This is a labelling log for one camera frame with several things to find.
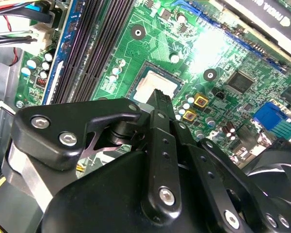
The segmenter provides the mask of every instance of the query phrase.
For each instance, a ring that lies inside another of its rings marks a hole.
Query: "motherboard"
[[[16,106],[146,103],[159,89],[196,141],[207,137],[245,164],[275,138],[291,140],[291,54],[223,1],[72,1],[61,36],[25,53]]]

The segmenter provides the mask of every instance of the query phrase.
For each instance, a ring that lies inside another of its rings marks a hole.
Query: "black mounting arm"
[[[132,145],[77,180],[78,160]],[[155,90],[20,110],[2,171],[36,198],[42,232],[291,232],[291,205],[266,196],[212,141],[196,143]]]

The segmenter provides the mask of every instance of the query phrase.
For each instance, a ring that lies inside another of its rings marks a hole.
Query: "white connector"
[[[32,31],[32,38],[36,39],[36,42],[31,42],[30,44],[22,44],[19,46],[26,52],[37,56],[43,50],[46,50],[48,46],[52,44],[52,37],[54,33],[53,28],[47,27],[44,23],[38,23],[29,27]]]

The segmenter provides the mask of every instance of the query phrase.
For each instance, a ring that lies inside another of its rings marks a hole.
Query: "blue expansion slot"
[[[61,41],[59,42],[56,58],[49,77],[48,85],[46,86],[46,91],[43,96],[42,100],[43,105],[49,104],[48,99],[50,91],[54,90],[56,82],[58,81],[58,77],[63,71],[64,67],[63,64],[71,52],[70,44],[74,40],[74,37],[76,36],[76,30],[74,30],[73,28],[77,27],[79,23],[81,12],[83,11],[84,5],[85,0],[73,0],[72,2],[67,22],[62,32],[62,38]]]
[[[192,5],[190,5],[187,2],[185,2],[184,0],[177,0],[174,3],[171,4],[171,6],[176,6],[176,5],[181,5],[182,9],[187,10],[187,11],[193,13],[194,15],[196,15],[197,17],[202,18],[203,20],[205,20],[206,22],[211,24],[213,27],[218,28],[218,29],[222,28],[222,25],[220,23],[218,23],[215,20],[211,19],[210,17],[205,15],[202,11],[196,9]],[[247,44],[243,40],[239,39],[238,37],[234,36],[232,33],[225,31],[225,34],[229,38],[231,38],[232,40],[234,40],[235,42],[237,42],[238,44],[242,45],[244,48],[249,50],[250,52],[254,53],[257,57],[260,57],[263,60],[265,60],[273,68],[275,68],[276,70],[278,70],[281,73],[285,74],[285,71],[280,66],[278,66],[271,58],[265,58],[264,55],[261,52],[259,52],[255,48],[251,47],[249,44]]]

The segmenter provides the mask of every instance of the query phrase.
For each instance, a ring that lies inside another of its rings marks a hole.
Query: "silver screw head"
[[[137,108],[133,104],[130,104],[128,107],[133,111],[137,111]]]
[[[210,148],[213,148],[213,144],[211,142],[206,142],[207,146],[209,146]]]
[[[19,100],[19,101],[16,102],[16,107],[17,108],[23,108],[24,106],[25,106],[25,104],[24,104],[23,101]]]
[[[77,137],[70,132],[65,132],[59,135],[59,141],[66,146],[74,146],[77,143]]]
[[[181,128],[183,128],[183,129],[186,128],[185,124],[183,124],[182,122],[179,123],[179,126],[180,126]]]
[[[278,218],[282,225],[284,225],[286,228],[290,227],[288,221],[282,215],[278,215]]]
[[[229,223],[229,225],[231,225],[234,229],[239,228],[239,226],[240,226],[239,221],[232,212],[230,212],[229,210],[225,210],[224,217],[227,220],[227,222]]]
[[[270,215],[266,215],[266,219],[268,220],[268,222],[269,222],[269,223],[270,223],[274,228],[277,227],[277,223],[276,223],[276,221],[273,219],[272,216],[270,216]]]
[[[174,194],[167,188],[160,189],[160,198],[166,205],[173,205],[175,203]]]
[[[46,129],[49,126],[49,120],[42,116],[37,116],[32,118],[31,124],[37,129]]]

